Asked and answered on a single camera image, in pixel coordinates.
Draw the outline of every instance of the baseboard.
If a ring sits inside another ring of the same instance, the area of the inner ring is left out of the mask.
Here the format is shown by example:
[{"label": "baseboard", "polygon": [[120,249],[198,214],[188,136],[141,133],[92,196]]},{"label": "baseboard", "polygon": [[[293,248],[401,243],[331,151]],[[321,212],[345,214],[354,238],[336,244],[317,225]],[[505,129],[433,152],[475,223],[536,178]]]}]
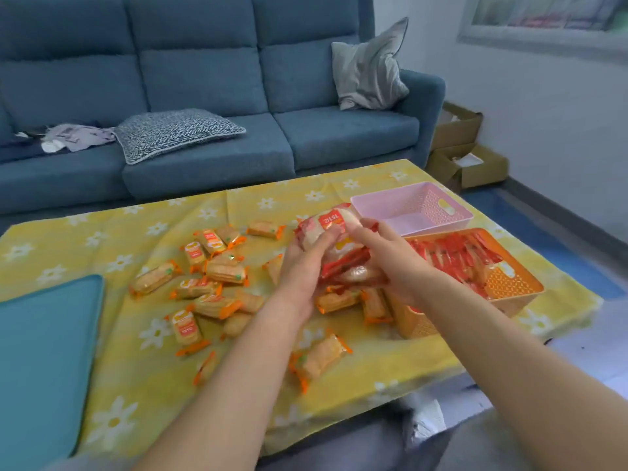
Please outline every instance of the baseboard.
[{"label": "baseboard", "polygon": [[501,184],[501,187],[512,196],[532,206],[542,215],[551,218],[556,223],[567,228],[571,233],[607,254],[613,261],[618,262],[622,266],[628,264],[628,244],[622,240],[595,226],[590,221],[570,212],[564,206],[558,205],[555,201],[544,197],[514,178],[508,177]]}]

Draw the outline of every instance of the pink plastic basket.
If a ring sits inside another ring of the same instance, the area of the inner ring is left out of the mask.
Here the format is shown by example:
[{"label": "pink plastic basket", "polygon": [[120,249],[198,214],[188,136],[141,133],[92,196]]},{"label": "pink plastic basket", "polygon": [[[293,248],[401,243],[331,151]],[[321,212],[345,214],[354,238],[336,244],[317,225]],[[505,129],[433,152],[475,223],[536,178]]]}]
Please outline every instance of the pink plastic basket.
[{"label": "pink plastic basket", "polygon": [[351,198],[364,217],[384,220],[402,236],[461,230],[473,213],[430,182]]}]

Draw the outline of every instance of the basket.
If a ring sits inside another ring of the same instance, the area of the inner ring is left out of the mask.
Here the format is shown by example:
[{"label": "basket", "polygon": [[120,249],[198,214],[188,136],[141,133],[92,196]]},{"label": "basket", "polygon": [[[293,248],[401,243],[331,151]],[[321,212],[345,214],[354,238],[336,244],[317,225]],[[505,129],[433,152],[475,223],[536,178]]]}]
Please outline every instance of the basket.
[{"label": "basket", "polygon": [[[514,259],[487,230],[474,228],[460,231],[461,234],[465,232],[480,234],[489,248],[504,259],[491,272],[485,289],[489,297],[492,298],[489,302],[506,316],[516,316],[524,307],[545,291],[540,281],[524,268],[519,261]],[[416,238],[422,241],[434,241],[444,236],[446,234],[430,234],[414,236],[408,239]],[[438,333],[425,314],[400,303],[392,294],[386,293],[386,297],[391,305],[399,334],[404,339],[416,339]]]},{"label": "basket", "polygon": [[401,236],[463,229],[473,213],[431,182],[351,197],[360,215],[385,220]]}]

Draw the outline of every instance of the gray pillow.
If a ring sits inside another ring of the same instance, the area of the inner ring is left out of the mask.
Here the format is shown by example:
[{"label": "gray pillow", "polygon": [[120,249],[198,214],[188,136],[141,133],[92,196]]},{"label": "gray pillow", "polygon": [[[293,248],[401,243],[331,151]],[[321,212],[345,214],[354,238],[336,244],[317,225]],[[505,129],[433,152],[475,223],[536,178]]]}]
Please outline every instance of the gray pillow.
[{"label": "gray pillow", "polygon": [[114,129],[129,165],[202,142],[246,134],[246,129],[202,109],[147,112]]},{"label": "gray pillow", "polygon": [[406,35],[408,18],[368,43],[332,43],[332,68],[340,110],[390,109],[410,94],[394,58]]}]

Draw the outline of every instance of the floral tablecloth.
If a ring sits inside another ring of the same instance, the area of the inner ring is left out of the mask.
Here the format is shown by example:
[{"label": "floral tablecloth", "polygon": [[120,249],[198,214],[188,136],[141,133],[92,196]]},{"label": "floral tablecloth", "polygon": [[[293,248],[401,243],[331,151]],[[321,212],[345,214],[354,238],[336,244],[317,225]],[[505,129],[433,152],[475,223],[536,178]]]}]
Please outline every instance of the floral tablecloth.
[{"label": "floral tablecloth", "polygon": [[[137,455],[195,394],[192,379],[211,350],[219,357],[221,327],[200,320],[214,345],[180,359],[162,319],[182,306],[167,298],[171,285],[137,301],[127,286],[167,259],[184,262],[179,246],[202,227],[227,222],[242,229],[253,219],[296,226],[351,196],[421,181],[435,182],[405,160],[353,170],[231,189],[115,210],[13,226],[0,239],[0,300],[87,274],[106,279],[91,388],[79,452]],[[449,192],[457,200],[460,198]],[[469,227],[488,229],[544,285],[546,292],[517,316],[537,335],[584,326],[602,300],[523,245],[479,211]],[[241,252],[251,267],[251,292],[268,295],[272,283],[260,265],[283,252],[291,234],[275,242],[249,237]],[[461,367],[439,336],[401,340],[389,325],[365,327],[355,307],[315,316],[296,344],[306,348],[330,326],[354,349],[301,395],[287,374],[266,433],[264,453],[275,453],[333,423],[393,400]]]}]

